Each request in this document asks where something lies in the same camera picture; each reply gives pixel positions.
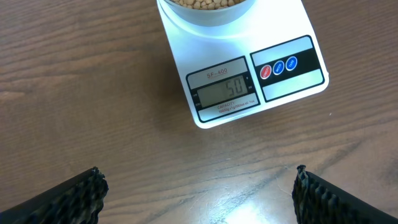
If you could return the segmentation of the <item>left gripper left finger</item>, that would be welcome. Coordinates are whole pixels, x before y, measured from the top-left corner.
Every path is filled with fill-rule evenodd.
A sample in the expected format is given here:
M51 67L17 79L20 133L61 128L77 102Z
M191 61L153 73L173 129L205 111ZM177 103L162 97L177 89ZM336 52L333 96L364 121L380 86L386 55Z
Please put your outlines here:
M1 223L97 224L109 187L97 167L1 212Z

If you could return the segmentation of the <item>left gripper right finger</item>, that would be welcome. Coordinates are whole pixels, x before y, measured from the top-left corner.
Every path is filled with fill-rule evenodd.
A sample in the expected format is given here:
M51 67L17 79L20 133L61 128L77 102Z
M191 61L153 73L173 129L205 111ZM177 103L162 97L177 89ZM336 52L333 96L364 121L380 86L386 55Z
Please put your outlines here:
M292 191L299 224L397 224L397 218L297 167Z

